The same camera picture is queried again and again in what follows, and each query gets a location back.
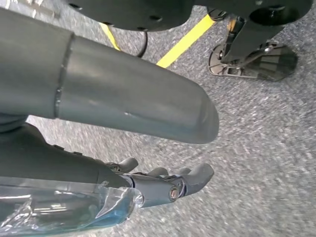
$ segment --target gray metal pipe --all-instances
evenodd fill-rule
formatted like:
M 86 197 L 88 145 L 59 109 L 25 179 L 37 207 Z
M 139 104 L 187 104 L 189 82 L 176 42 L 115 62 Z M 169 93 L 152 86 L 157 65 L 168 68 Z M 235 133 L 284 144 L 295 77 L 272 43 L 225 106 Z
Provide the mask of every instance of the gray metal pipe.
M 197 144 L 218 133 L 215 106 L 191 80 L 1 8 L 0 32 L 1 113 Z

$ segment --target yellow floor tape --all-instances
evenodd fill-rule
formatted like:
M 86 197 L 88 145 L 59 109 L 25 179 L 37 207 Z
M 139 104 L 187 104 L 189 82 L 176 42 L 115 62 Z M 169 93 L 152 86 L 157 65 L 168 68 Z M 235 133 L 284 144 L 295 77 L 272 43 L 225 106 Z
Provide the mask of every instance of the yellow floor tape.
M 197 41 L 198 38 L 204 34 L 207 30 L 208 30 L 213 24 L 214 21 L 210 19 L 209 15 L 206 15 L 200 22 L 196 24 L 195 27 L 193 27 L 192 30 L 188 32 L 186 35 L 180 39 L 178 43 L 176 43 L 169 52 L 160 59 L 157 63 L 157 65 L 163 68 L 169 67 L 173 62 L 176 61 L 181 54 L 184 53 L 186 50 L 187 50 L 191 45 Z M 104 33 L 109 37 L 109 39 L 111 41 L 113 47 L 115 47 L 117 50 L 120 50 L 120 48 L 118 46 L 115 39 L 114 38 L 113 34 L 112 34 L 112 32 L 107 25 L 100 23 L 100 26 L 104 31 Z
M 103 32 L 108 36 L 108 38 L 109 39 L 109 41 L 111 42 L 112 45 L 113 45 L 113 47 L 115 49 L 117 49 L 118 51 L 121 51 L 121 49 L 118 46 L 118 44 L 115 41 L 115 38 L 114 38 L 113 34 L 110 31 L 110 29 L 109 28 L 109 26 L 105 25 L 105 24 L 100 24 L 101 26 L 101 28 L 103 30 Z

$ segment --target clear plastic cover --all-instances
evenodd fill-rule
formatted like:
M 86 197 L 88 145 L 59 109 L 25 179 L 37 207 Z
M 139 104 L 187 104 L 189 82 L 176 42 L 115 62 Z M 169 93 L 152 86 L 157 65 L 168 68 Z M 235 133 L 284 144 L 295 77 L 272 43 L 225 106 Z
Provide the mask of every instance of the clear plastic cover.
M 0 237 L 85 232 L 121 224 L 143 196 L 132 188 L 0 177 Z

